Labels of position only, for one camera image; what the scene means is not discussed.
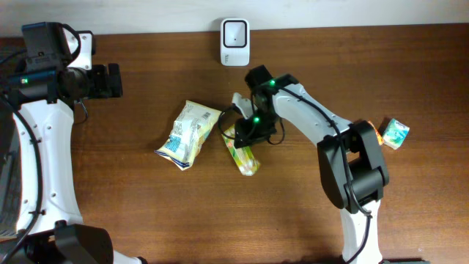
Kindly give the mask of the green snack stick pack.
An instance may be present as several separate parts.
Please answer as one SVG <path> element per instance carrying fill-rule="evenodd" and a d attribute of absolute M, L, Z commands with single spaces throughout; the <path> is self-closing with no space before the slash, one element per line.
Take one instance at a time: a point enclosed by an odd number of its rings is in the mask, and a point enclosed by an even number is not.
<path fill-rule="evenodd" d="M 260 162 L 254 157 L 250 147 L 235 148 L 235 126 L 222 133 L 225 145 L 243 176 L 253 176 L 260 168 Z"/>

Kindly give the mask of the white chips bag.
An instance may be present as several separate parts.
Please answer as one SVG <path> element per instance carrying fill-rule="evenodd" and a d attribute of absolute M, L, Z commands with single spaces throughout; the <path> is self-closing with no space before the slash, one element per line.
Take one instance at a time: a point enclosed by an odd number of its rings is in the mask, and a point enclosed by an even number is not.
<path fill-rule="evenodd" d="M 193 166 L 221 111 L 187 100 L 173 123 L 169 138 L 155 151 L 182 171 Z"/>

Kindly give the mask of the green tissue pack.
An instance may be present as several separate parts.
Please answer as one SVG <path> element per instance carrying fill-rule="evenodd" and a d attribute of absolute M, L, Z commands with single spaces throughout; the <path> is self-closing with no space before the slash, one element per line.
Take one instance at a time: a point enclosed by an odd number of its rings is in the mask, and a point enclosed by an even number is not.
<path fill-rule="evenodd" d="M 399 149 L 405 138 L 407 137 L 410 128 L 396 119 L 391 119 L 385 128 L 382 138 L 384 144 L 393 150 Z"/>

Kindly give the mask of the orange tissue pack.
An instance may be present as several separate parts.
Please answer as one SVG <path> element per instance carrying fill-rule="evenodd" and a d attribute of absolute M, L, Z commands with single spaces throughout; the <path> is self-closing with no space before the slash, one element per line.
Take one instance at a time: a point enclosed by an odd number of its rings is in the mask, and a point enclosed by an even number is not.
<path fill-rule="evenodd" d="M 376 137 L 377 137 L 377 141 L 378 141 L 378 144 L 380 146 L 382 146 L 384 144 L 384 140 L 383 140 L 383 137 L 380 135 L 379 131 L 375 128 L 374 124 L 371 122 L 371 121 L 367 121 L 374 129 L 374 132 L 376 134 Z"/>

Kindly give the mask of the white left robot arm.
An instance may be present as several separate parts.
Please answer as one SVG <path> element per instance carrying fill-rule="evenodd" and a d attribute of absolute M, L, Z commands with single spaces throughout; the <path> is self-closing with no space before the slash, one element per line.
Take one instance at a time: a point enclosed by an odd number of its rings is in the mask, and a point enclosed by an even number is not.
<path fill-rule="evenodd" d="M 114 249 L 106 230 L 86 226 L 75 197 L 71 161 L 74 105 L 119 98 L 119 65 L 44 67 L 9 78 L 1 101 L 18 131 L 21 176 L 5 188 L 16 205 L 16 239 L 1 242 L 3 263 L 145 263 Z"/>

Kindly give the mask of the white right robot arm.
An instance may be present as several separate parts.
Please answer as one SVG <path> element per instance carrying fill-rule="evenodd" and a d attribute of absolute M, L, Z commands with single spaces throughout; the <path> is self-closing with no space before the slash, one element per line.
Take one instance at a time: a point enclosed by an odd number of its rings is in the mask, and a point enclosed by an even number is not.
<path fill-rule="evenodd" d="M 316 147 L 322 189 L 340 211 L 342 262 L 382 263 L 377 212 L 389 173 L 375 129 L 335 115 L 290 74 L 273 77 L 260 65 L 245 82 L 251 94 L 234 101 L 243 115 L 234 125 L 234 146 L 269 142 L 277 123 L 292 123 Z"/>

